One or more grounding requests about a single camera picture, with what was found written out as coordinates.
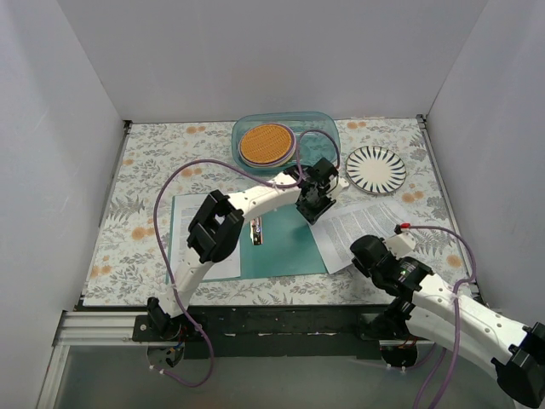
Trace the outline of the printed paper stack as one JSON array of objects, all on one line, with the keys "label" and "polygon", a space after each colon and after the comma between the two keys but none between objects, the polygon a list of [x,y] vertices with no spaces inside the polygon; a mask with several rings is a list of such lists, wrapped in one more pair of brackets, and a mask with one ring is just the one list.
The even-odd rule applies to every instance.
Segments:
[{"label": "printed paper stack", "polygon": [[368,234],[387,239],[397,224],[409,221],[409,213],[389,199],[327,210],[310,230],[327,273],[336,274],[351,264],[355,240]]}]

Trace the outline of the teal plastic folder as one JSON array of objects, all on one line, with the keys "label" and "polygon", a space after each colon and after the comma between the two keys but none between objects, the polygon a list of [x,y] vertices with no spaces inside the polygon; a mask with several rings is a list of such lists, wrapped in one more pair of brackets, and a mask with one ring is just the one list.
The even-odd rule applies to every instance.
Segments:
[{"label": "teal plastic folder", "polygon": [[[204,199],[203,194],[172,198],[168,256],[173,271],[181,264],[185,252],[189,222]],[[204,279],[265,279],[327,272],[310,227],[294,205],[262,216],[261,235],[263,243],[254,244],[250,225],[245,225],[236,250],[214,265]]]}]

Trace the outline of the silver folder clip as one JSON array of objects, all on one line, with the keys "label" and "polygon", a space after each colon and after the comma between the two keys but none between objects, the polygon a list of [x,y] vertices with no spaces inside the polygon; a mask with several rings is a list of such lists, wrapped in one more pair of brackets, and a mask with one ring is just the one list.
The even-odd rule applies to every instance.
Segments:
[{"label": "silver folder clip", "polygon": [[250,239],[252,245],[263,244],[263,223],[260,216],[250,221]]}]

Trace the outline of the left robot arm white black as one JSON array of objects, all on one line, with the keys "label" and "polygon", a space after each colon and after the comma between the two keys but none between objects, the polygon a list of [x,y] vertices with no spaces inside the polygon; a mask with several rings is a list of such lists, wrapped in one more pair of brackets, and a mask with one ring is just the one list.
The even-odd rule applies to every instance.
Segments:
[{"label": "left robot arm white black", "polygon": [[[192,165],[205,163],[227,167],[256,181],[257,185],[229,194],[214,190],[205,196],[189,223],[183,258],[174,272],[161,240],[158,208],[176,176]],[[175,339],[182,328],[178,317],[181,314],[197,331],[204,331],[187,312],[190,299],[209,270],[235,251],[241,231],[250,221],[286,205],[294,205],[308,224],[313,225],[347,187],[348,182],[340,176],[338,167],[326,158],[313,166],[290,166],[269,181],[216,159],[199,159],[182,165],[161,187],[152,213],[155,237],[170,283],[164,294],[148,299],[146,310],[153,332],[164,341]]]}]

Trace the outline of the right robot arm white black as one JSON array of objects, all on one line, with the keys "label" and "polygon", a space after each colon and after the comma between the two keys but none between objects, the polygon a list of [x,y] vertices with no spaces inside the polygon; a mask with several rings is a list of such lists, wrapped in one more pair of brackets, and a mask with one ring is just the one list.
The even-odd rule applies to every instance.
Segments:
[{"label": "right robot arm white black", "polygon": [[368,336],[426,338],[479,366],[520,405],[544,400],[544,325],[511,320],[455,293],[429,266],[411,257],[409,233],[365,235],[350,251],[353,265],[393,301],[366,326]]}]

